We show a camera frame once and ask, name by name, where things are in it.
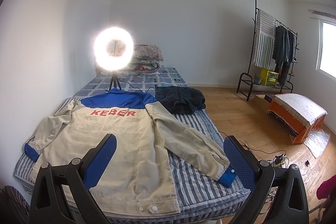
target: white wall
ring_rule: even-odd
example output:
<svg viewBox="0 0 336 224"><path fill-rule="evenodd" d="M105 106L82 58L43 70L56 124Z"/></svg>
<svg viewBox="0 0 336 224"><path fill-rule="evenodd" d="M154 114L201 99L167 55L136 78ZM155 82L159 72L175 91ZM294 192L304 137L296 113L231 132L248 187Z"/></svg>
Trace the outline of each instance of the white wall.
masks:
<svg viewBox="0 0 336 224"><path fill-rule="evenodd" d="M287 0L258 0L290 24ZM188 83L234 85L250 59L254 0L112 0L111 23L156 44Z"/></svg>
<svg viewBox="0 0 336 224"><path fill-rule="evenodd" d="M336 15L336 8L312 3L292 3L292 26L298 32L300 45L292 78L294 92L307 96L320 106L328 115L325 122L336 132L336 81L316 70L319 50L319 21L308 9Z"/></svg>
<svg viewBox="0 0 336 224"><path fill-rule="evenodd" d="M92 40L111 0L4 0L0 7L0 186L40 120L95 77Z"/></svg>

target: bed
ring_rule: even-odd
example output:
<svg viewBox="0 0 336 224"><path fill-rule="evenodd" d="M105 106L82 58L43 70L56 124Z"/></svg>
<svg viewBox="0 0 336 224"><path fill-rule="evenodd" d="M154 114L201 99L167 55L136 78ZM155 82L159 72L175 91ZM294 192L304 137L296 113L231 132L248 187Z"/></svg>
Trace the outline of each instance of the bed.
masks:
<svg viewBox="0 0 336 224"><path fill-rule="evenodd" d="M119 75L123 90L139 89L155 95L155 86L187 86L175 68L164 67L151 75ZM110 76L99 75L80 90L74 97L65 99L58 109L65 107L72 99L81 99L104 93L110 85ZM223 147L223 138L217 131L205 110L197 110L193 115L175 114L178 120L196 128ZM197 169L169 151L170 167L175 180L175 187L181 213L152 218L137 218L105 213L113 223L127 224L174 224L196 223L203 220L219 219L234 215L248 197L250 190L245 189L236 177L229 188L206 177ZM29 179L34 162L23 154L16 164L15 177L28 193L32 193L34 184Z"/></svg>
<svg viewBox="0 0 336 224"><path fill-rule="evenodd" d="M293 131L293 144L301 144L313 129L321 129L327 112L305 96L286 93L275 95L267 113L273 112Z"/></svg>

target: yellow box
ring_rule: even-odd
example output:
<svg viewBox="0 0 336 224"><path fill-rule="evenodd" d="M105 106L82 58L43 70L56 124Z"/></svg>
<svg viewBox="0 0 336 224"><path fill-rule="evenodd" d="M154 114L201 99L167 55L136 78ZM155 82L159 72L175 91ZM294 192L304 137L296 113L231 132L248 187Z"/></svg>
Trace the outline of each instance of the yellow box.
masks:
<svg viewBox="0 0 336 224"><path fill-rule="evenodd" d="M278 75L274 71L262 69L260 74L260 78L262 78L261 84L264 86L276 86Z"/></svg>

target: window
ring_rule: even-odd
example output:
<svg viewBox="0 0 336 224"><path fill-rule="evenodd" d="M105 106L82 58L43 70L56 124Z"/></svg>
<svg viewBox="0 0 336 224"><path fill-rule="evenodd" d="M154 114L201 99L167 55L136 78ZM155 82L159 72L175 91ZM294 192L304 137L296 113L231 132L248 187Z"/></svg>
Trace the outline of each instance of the window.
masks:
<svg viewBox="0 0 336 224"><path fill-rule="evenodd" d="M319 20L320 45L316 69L336 78L336 23Z"/></svg>

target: stack of folded blankets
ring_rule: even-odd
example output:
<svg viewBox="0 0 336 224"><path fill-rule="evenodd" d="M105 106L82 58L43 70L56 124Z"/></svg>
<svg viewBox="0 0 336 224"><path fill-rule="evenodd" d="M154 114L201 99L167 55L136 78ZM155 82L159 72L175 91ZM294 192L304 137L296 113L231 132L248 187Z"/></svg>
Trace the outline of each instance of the stack of folded blankets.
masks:
<svg viewBox="0 0 336 224"><path fill-rule="evenodd" d="M122 55L123 47L116 50L116 55ZM119 75L148 75L160 69L160 61L163 61L161 50L156 45L134 45L133 56L126 67L117 70ZM101 71L101 74L108 75L110 72Z"/></svg>

